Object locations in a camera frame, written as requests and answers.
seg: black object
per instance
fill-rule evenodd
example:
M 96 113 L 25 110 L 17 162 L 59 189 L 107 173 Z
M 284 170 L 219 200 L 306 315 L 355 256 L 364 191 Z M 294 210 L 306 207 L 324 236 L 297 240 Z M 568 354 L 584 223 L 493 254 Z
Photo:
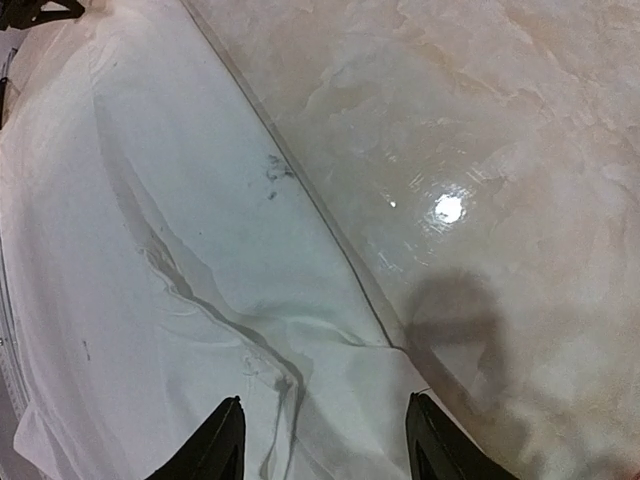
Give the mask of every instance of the black object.
M 412 480 L 517 480 L 426 394 L 411 395 L 406 427 Z M 147 480 L 242 480 L 245 434 L 240 399 L 227 398 Z
M 85 11 L 77 0 L 51 2 L 64 7 L 65 10 L 42 11 L 42 7 L 49 3 L 49 0 L 4 0 L 0 3 L 0 30 L 9 27 L 25 30 L 56 20 L 80 18 Z
M 7 93 L 7 84 L 9 79 L 7 77 L 0 78 L 0 130 L 4 126 L 4 96 Z
M 413 480 L 517 480 L 424 393 L 411 395 L 406 427 Z
M 242 480 L 245 431 L 240 399 L 227 398 L 147 480 Z

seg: beige marble surface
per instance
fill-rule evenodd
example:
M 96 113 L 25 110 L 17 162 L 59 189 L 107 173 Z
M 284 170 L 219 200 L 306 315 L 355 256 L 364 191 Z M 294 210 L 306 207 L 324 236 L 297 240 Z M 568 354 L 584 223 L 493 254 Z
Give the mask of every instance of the beige marble surface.
M 629 478 L 640 5 L 185 1 L 476 440 L 523 478 Z

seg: wrinkled cloth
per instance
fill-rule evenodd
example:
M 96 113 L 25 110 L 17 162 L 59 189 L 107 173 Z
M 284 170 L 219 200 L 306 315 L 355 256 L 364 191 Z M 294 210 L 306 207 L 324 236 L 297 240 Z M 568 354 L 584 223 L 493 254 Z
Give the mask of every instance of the wrinkled cloth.
M 239 395 L 247 479 L 408 478 L 426 384 L 182 4 L 45 27 L 0 138 L 15 448 L 54 480 L 144 478 Z

